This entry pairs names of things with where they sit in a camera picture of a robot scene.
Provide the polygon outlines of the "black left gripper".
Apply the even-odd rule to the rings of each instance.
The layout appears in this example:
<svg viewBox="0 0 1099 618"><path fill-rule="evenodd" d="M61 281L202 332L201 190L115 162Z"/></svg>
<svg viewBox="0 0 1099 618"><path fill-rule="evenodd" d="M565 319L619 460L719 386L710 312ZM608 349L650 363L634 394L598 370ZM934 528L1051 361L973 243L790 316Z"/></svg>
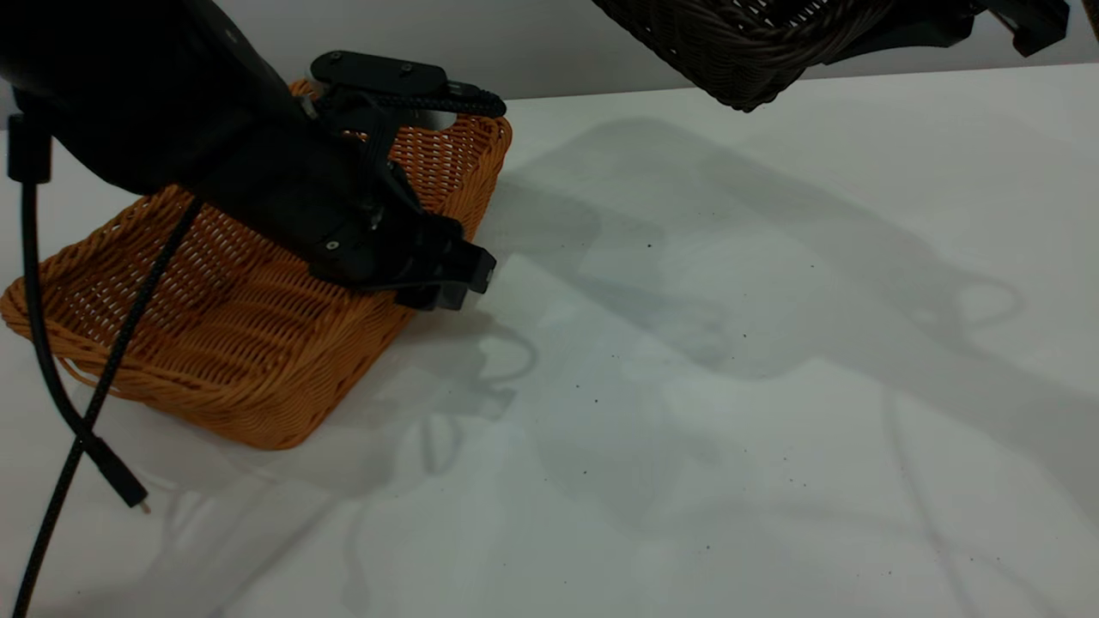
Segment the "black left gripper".
<svg viewBox="0 0 1099 618"><path fill-rule="evenodd" d="M459 312L497 267L462 223L432 216L389 161L399 124L376 95L333 88L317 118L248 130L204 179L204 198L295 257L354 290L397 290L417 312Z"/></svg>

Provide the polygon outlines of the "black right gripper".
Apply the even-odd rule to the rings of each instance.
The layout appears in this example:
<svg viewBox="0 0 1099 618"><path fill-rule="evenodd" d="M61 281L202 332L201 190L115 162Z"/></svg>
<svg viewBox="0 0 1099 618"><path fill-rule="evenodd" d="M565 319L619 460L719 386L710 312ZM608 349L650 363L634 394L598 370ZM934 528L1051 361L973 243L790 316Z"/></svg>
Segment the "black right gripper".
<svg viewBox="0 0 1099 618"><path fill-rule="evenodd" d="M825 65L895 48L947 48L969 38L975 19L984 11L1000 19L1012 34L1022 58L1066 38L1069 4L1066 1L896 1L879 23L852 40Z"/></svg>

